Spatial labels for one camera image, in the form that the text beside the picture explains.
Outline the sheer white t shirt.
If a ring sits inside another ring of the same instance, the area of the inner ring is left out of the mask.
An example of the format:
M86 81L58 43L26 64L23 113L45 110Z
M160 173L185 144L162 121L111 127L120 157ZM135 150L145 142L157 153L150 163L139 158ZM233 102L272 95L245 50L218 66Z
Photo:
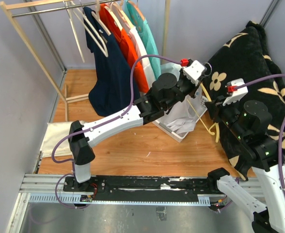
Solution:
M201 98L201 89L198 89L196 94L197 97L195 99L186 96L184 101L179 101L175 104L169 111L164 113L164 116L160 118L159 122L176 134L192 132L196 125L197 115L191 108L188 100L195 110L199 112L199 107L195 106L195 104L197 104Z

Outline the yellow hanger with metal hook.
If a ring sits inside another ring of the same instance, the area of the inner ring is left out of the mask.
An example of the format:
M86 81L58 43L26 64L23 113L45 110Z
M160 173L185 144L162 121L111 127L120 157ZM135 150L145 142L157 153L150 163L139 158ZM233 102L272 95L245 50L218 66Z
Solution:
M210 67L210 71L212 71L212 67L211 67L210 63L207 62L207 63L204 63L204 65L209 66L209 67ZM211 98L210 98L210 96L209 96L209 94L208 94L206 88L204 87L204 85L203 85L202 83L200 84L200 87L201 87L201 89L202 89L202 91L203 91L205 97L206 97L209 101L211 101ZM194 112L196 113L196 115L197 115L197 112L196 112L195 108L192 106L192 104L190 103L189 100L188 100L188 103L190 104L191 108L193 109L193 111L194 111ZM206 111L206 112L204 113L204 116L205 116L206 119L207 119L207 117L209 118L208 122L211 124L212 120L210 119L210 116L207 115L207 114L208 114L208 111ZM197 115L197 116L198 116L199 120L201 121L201 123L203 124L203 126L205 127L205 129L207 130L207 132L208 132L210 135L215 136L215 142L218 143L218 142L219 142L219 139L220 139L219 124L218 124L218 123L213 123L212 125L210 125L210 127L209 127L209 126L206 126L205 122L201 119L201 117L200 117L199 115Z

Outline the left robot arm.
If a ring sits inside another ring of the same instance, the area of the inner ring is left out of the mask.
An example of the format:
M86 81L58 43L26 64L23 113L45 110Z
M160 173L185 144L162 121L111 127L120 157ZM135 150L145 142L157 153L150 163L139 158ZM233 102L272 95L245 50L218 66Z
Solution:
M98 122L83 126L75 121L70 126L69 147L74 159L74 186L80 192L91 187L90 163L95 159L93 147L101 141L123 132L153 122L171 112L186 96L194 97L205 69L190 67L180 70L179 78L171 73L160 75L149 91L133 102L131 107L107 116Z

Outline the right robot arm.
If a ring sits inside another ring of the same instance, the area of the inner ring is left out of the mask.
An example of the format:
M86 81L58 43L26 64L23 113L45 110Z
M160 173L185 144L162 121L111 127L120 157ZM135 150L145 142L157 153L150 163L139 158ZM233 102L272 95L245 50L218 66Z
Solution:
M247 215L256 233L285 233L285 188L281 175L285 172L279 158L278 144L267 134L272 119L267 106L257 100L244 103L242 111L234 104L224 104L224 97L206 102L210 117L223 122L239 142L241 152L233 159L242 176L252 169L260 183L265 203L244 190L223 167L207 175L207 189L212 194L222 192Z

